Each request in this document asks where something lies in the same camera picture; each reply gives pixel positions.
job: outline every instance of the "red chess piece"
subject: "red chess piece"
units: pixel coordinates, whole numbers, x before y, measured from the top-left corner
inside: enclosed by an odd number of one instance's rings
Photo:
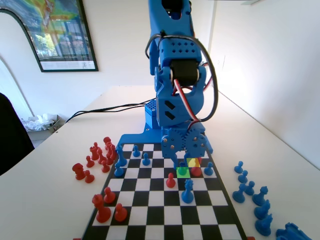
[[[82,166],[80,163],[75,164],[72,167],[72,171],[75,172],[75,179],[82,180],[85,178],[85,172],[84,172],[84,166]]]
[[[95,176],[93,176],[92,174],[90,174],[90,171],[89,170],[85,170],[84,171],[84,174],[85,174],[85,182],[87,184],[89,183],[92,183],[94,180],[95,180]]]
[[[104,193],[105,193],[105,196],[103,198],[104,202],[106,204],[112,204],[113,201],[116,199],[116,194],[110,190],[110,187],[106,187],[104,189]]]
[[[202,174],[201,168],[194,166],[193,168],[191,168],[191,174],[195,177],[199,177]]]
[[[102,164],[102,161],[107,161],[107,158],[102,154],[101,148],[99,148],[97,152],[99,154],[98,164]]]
[[[128,211],[127,209],[125,209],[124,207],[122,207],[121,203],[118,203],[115,206],[115,215],[114,215],[114,219],[118,222],[123,222],[126,217],[128,215]]]
[[[173,188],[176,185],[176,181],[174,180],[174,174],[172,172],[169,173],[169,178],[166,180],[166,185],[168,188]]]
[[[90,156],[86,156],[85,159],[87,161],[87,164],[86,164],[87,168],[91,168],[93,165],[95,165],[95,162],[91,160]]]
[[[110,171],[110,167],[107,165],[107,161],[102,161],[102,168],[101,168],[101,171],[103,173],[107,173]]]
[[[107,148],[107,143],[108,143],[108,142],[111,142],[110,137],[106,136],[106,137],[103,139],[103,142],[104,142],[104,144],[105,144],[104,149],[105,149],[105,150],[108,150],[108,148]]]
[[[98,209],[96,220],[99,223],[105,223],[111,216],[111,210],[109,207],[104,206],[104,201],[101,194],[96,194],[92,198],[92,203]]]
[[[90,147],[90,152],[91,152],[91,159],[92,160],[98,160],[99,159],[99,154],[97,153],[97,148],[95,147]]]

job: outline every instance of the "red pawn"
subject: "red pawn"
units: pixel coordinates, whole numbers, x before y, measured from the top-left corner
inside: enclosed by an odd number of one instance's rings
[[[105,150],[108,150],[108,148],[107,148],[107,143],[108,143],[108,142],[111,142],[110,137],[106,136],[106,137],[103,139],[103,142],[104,142],[104,144],[105,144],[104,149],[105,149]]]
[[[98,209],[96,220],[99,223],[105,223],[111,216],[111,210],[109,207],[104,206],[104,201],[101,194],[96,194],[92,198],[92,203]]]
[[[176,185],[176,181],[174,180],[174,174],[172,172],[169,173],[169,178],[166,180],[165,183],[168,188],[173,188]]]
[[[87,168],[91,168],[93,165],[95,165],[95,162],[91,160],[90,156],[86,156],[85,159],[87,161],[87,163],[86,163]]]
[[[113,201],[116,199],[116,194],[110,190],[110,187],[106,187],[104,189],[104,193],[105,193],[105,196],[103,198],[104,202],[106,204],[112,204]]]
[[[89,171],[89,170],[85,170],[84,174],[85,174],[85,180],[84,180],[84,181],[85,181],[87,184],[92,183],[92,182],[95,180],[95,176],[93,176],[92,174],[90,174],[90,171]]]
[[[101,171],[103,173],[107,173],[110,171],[110,167],[107,165],[107,161],[102,161],[102,168],[101,168]]]
[[[98,149],[98,154],[99,154],[98,164],[102,164],[102,161],[107,161],[107,158],[102,155],[102,150],[101,150],[101,148]]]
[[[97,148],[95,147],[90,147],[90,152],[91,152],[91,159],[92,160],[98,160],[99,159],[99,154],[97,153]]]
[[[122,207],[121,203],[118,203],[115,206],[115,215],[114,215],[114,219],[118,222],[123,222],[126,217],[128,215],[128,211],[127,209],[125,209],[124,207]]]

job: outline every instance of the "blue chess piece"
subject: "blue chess piece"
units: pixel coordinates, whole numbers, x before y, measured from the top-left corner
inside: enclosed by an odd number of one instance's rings
[[[252,196],[255,193],[254,186],[255,186],[255,182],[254,181],[250,181],[249,185],[245,187],[244,192],[246,194],[248,194],[249,196]]]
[[[245,189],[246,189],[246,185],[244,183],[241,183],[239,186],[239,190],[234,191],[232,193],[232,197],[236,202],[242,204],[245,201],[245,196],[244,196]]]
[[[187,168],[186,168],[186,165],[183,161],[180,162],[180,167],[178,168],[178,172],[181,176],[183,176],[187,173]]]
[[[208,176],[211,176],[212,174],[214,174],[214,170],[212,169],[213,166],[214,165],[212,162],[208,162],[208,166],[204,169],[204,173]]]
[[[114,171],[114,175],[119,178],[124,174],[124,170],[120,167],[120,162],[118,161],[115,164],[115,171]]]
[[[116,147],[116,152],[119,155],[118,163],[120,163],[120,167],[125,166],[127,164],[127,159],[124,158],[124,151],[121,145]]]
[[[264,219],[268,215],[268,211],[270,209],[270,203],[269,200],[266,200],[265,203],[262,206],[257,206],[254,209],[254,215],[257,219]]]
[[[266,186],[263,186],[260,188],[260,193],[259,194],[254,194],[252,196],[252,200],[255,204],[258,206],[262,206],[265,203],[265,195],[268,193],[268,188]]]
[[[191,179],[185,180],[185,191],[182,192],[181,198],[186,204],[189,204],[194,200],[194,195],[191,192],[193,185],[194,181],[192,181]]]
[[[134,145],[134,146],[133,146],[133,156],[134,156],[134,157],[139,157],[139,156],[140,156],[140,151],[139,151],[137,145]]]
[[[244,170],[242,172],[242,175],[238,176],[239,182],[242,183],[242,184],[245,184],[246,182],[248,182],[247,175],[248,175],[248,171]]]
[[[148,166],[150,164],[150,159],[148,158],[148,153],[147,152],[145,152],[143,154],[142,164],[145,165],[145,166]]]
[[[273,220],[272,214],[268,215],[262,220],[255,221],[255,229],[263,236],[269,236],[271,234],[270,225]]]
[[[234,167],[234,171],[237,173],[237,174],[242,174],[242,172],[244,171],[243,169],[242,169],[242,165],[243,165],[244,163],[242,162],[242,161],[239,161],[239,163],[238,163],[238,166],[235,166]]]

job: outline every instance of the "white square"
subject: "white square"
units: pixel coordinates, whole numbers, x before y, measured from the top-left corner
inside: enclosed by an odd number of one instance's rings
[[[208,190],[205,179],[204,178],[191,178],[193,181],[193,190],[194,191],[206,191]]]
[[[201,167],[201,171],[202,171],[202,175],[205,179],[209,179],[209,178],[217,178],[217,175],[215,173],[215,171],[213,170],[213,173],[211,176],[208,176],[207,174],[205,174],[205,167]]]
[[[143,151],[154,151],[154,147],[155,145],[154,144],[144,144],[143,145]]]
[[[149,191],[150,190],[150,178],[138,178],[136,180],[136,191]]]
[[[202,240],[203,239],[200,225],[183,225],[182,229],[183,229],[184,240],[195,240],[195,239]]]
[[[196,206],[201,225],[217,225],[217,219],[212,206]]]
[[[110,208],[110,210],[111,210],[111,216],[110,216],[110,218],[108,219],[108,221],[103,222],[103,223],[100,223],[100,222],[97,221],[97,218],[96,218],[97,215],[95,215],[95,218],[94,218],[94,221],[93,221],[93,223],[92,223],[92,226],[110,226],[112,217],[113,217],[114,212],[115,212],[115,207],[114,207],[114,206],[110,206],[109,208]]]
[[[174,178],[174,181],[175,181],[174,187],[168,187],[167,186],[167,180],[168,180],[168,178],[164,179],[164,190],[165,191],[178,191],[179,190],[178,189],[178,180],[176,178]]]
[[[164,225],[181,225],[180,206],[164,206]]]
[[[125,171],[125,179],[137,179],[139,173],[139,168],[127,168]]]
[[[223,240],[241,240],[237,225],[219,224],[219,229]]]
[[[121,191],[122,183],[124,182],[123,178],[111,178],[108,184],[108,187],[113,192]]]
[[[130,212],[129,225],[146,225],[147,212],[147,206],[133,206]]]
[[[165,193],[164,191],[150,191],[148,206],[159,207],[165,205]]]
[[[147,225],[145,228],[145,239],[147,240],[164,240],[164,225]]]
[[[128,226],[110,226],[106,240],[126,239]]]
[[[152,179],[163,179],[165,177],[165,170],[161,167],[154,167],[151,170]]]
[[[124,152],[131,152],[134,149],[134,145],[133,144],[124,144],[122,147],[122,150]]]
[[[145,166],[145,165],[143,165],[143,163],[142,163],[142,161],[144,160],[144,158],[142,158],[141,159],[141,162],[140,162],[140,168],[141,169],[147,169],[147,168],[152,168],[152,158],[149,158],[150,159],[150,164],[149,165],[147,165],[147,166]]]
[[[153,159],[163,159],[162,151],[153,151]]]
[[[121,191],[117,203],[122,204],[124,207],[131,207],[134,201],[134,191]]]
[[[226,197],[221,190],[208,191],[212,206],[228,206]]]
[[[191,193],[193,194],[193,200],[192,202],[190,203],[185,203],[183,200],[182,200],[182,194],[183,191],[179,191],[179,199],[180,199],[180,206],[195,206],[196,205],[196,201],[195,201],[195,195],[194,195],[194,191],[191,191]]]

